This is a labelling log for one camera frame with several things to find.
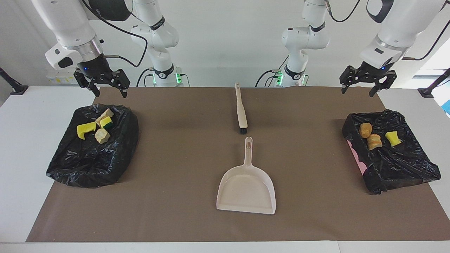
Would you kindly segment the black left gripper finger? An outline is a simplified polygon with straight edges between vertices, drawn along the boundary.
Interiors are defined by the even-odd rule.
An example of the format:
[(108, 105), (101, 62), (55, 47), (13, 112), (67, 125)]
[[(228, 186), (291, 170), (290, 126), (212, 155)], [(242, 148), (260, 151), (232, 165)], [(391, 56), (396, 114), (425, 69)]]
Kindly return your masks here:
[(351, 85), (359, 83), (361, 75), (362, 71), (359, 68), (348, 65), (339, 77), (339, 82), (342, 86), (341, 92), (346, 93)]
[(388, 71), (382, 77), (371, 77), (374, 86), (369, 91), (369, 96), (373, 97), (378, 91), (389, 89), (397, 78), (397, 73), (394, 70)]

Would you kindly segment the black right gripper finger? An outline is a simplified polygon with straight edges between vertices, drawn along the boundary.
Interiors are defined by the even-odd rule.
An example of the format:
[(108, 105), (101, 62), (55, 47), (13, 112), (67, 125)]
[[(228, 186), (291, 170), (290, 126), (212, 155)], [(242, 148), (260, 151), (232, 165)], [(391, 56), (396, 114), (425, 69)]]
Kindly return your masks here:
[(100, 96), (100, 91), (97, 88), (97, 86), (95, 85), (95, 79), (91, 79), (90, 81), (88, 81), (85, 77), (85, 75), (81, 72), (80, 69), (76, 69), (74, 71), (74, 78), (76, 79), (78, 85), (81, 88), (86, 88), (89, 91), (91, 91), (95, 97), (99, 97)]
[(130, 80), (123, 69), (106, 72), (105, 79), (109, 86), (118, 89), (122, 97), (127, 98), (127, 90), (130, 87)]

